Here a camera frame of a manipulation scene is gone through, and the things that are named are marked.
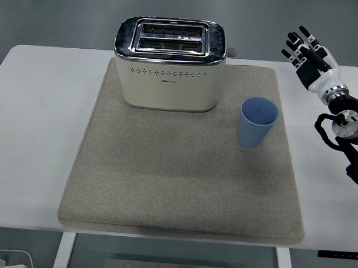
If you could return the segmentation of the white and black hand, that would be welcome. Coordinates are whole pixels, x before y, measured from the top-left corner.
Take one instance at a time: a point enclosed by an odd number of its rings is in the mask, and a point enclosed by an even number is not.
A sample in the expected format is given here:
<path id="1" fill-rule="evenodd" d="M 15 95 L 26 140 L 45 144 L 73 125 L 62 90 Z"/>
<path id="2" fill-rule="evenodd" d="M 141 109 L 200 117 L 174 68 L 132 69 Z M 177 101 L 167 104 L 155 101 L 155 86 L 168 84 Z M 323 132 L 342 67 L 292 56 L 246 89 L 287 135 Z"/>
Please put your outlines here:
<path id="1" fill-rule="evenodd" d="M 290 50 L 281 53 L 295 67 L 302 85 L 317 94 L 324 104 L 331 102 L 335 94 L 348 94 L 347 85 L 340 78 L 340 66 L 331 52 L 306 27 L 301 25 L 299 29 L 303 37 L 289 32 L 286 45 Z"/>

